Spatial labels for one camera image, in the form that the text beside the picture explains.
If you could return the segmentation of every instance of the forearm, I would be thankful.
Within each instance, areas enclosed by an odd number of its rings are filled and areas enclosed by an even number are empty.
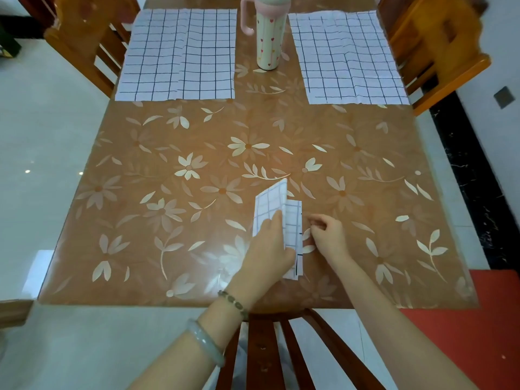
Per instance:
[[[256,297],[239,276],[231,280],[227,290],[248,310],[256,301]],[[242,316],[229,301],[217,298],[199,316],[198,322],[223,352],[240,326]],[[146,369],[129,390],[199,390],[214,368],[215,362],[195,337],[184,332]]]
[[[400,390],[477,389],[351,259],[337,274]]]

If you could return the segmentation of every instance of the white wall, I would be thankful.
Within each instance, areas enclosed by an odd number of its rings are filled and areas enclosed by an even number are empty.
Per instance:
[[[0,0],[0,14],[29,16],[29,13],[18,0]]]
[[[491,66],[457,92],[520,223],[520,0],[488,2],[480,47]],[[517,100],[501,110],[493,94],[504,86]]]

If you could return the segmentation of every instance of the brown tabletop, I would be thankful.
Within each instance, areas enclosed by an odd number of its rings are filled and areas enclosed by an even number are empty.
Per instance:
[[[148,0],[146,7],[239,2]],[[375,5],[293,0],[291,11],[326,9]],[[289,174],[303,229],[309,213],[340,219],[354,259],[396,305],[477,306],[412,108],[309,105],[289,23],[283,51],[275,71],[258,72],[255,41],[237,30],[234,100],[110,100],[41,302],[207,306],[240,268],[255,196]],[[233,156],[228,145],[237,142],[244,151]],[[278,282],[258,311],[352,307],[312,238],[304,245],[304,276]]]

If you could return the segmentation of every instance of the person's left hand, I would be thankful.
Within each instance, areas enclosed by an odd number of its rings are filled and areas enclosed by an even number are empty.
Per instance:
[[[251,309],[294,265],[295,255],[294,249],[283,248],[282,211],[277,210],[272,220],[262,222],[242,267],[226,290],[246,309]]]

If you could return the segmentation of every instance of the person's left arm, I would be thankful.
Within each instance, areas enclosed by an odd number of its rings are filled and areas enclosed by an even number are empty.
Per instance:
[[[255,302],[294,264],[293,249],[283,248],[282,213],[262,223],[253,238],[241,269],[226,291],[250,311]],[[224,351],[242,322],[240,311],[224,298],[217,298],[198,318],[215,345]],[[215,362],[195,337],[184,332],[129,387],[129,390],[198,390],[206,383]]]

